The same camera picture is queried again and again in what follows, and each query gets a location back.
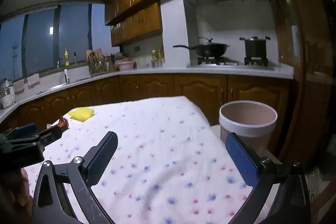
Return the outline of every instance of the blue gripper pad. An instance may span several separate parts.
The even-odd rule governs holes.
[[[235,133],[226,136],[225,146],[246,185],[255,188],[258,184],[259,172],[257,165],[247,154],[247,147]]]
[[[109,131],[97,146],[90,148],[86,153],[83,167],[86,167],[88,186],[99,182],[117,147],[118,137],[114,132]]]

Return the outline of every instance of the dish soap bottle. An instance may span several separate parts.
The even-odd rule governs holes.
[[[68,67],[69,66],[69,54],[68,54],[67,49],[65,49],[64,60],[65,60],[65,66]]]
[[[75,52],[73,52],[73,58],[74,58],[74,60],[75,60],[75,64],[77,64],[77,55],[76,55]]]

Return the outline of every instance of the black pot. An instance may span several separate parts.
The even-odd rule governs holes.
[[[212,43],[213,39],[207,39],[209,43],[207,44],[200,44],[196,45],[193,47],[188,47],[186,45],[174,45],[173,48],[187,48],[188,50],[195,50],[195,52],[204,58],[209,58],[209,57],[214,57],[214,58],[219,58],[222,56],[225,52],[226,49],[229,47],[227,44],[221,44],[221,43]]]

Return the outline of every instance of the backsplash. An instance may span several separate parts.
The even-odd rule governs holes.
[[[196,8],[200,37],[230,45],[225,56],[244,62],[245,44],[240,37],[258,36],[267,41],[267,58],[278,63],[278,40],[271,5],[268,1],[232,1]]]

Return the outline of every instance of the faucet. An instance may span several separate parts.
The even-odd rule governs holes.
[[[59,68],[59,62],[60,62],[61,60],[63,60],[63,58],[60,58],[60,59],[58,60],[58,62],[57,62],[57,68]]]

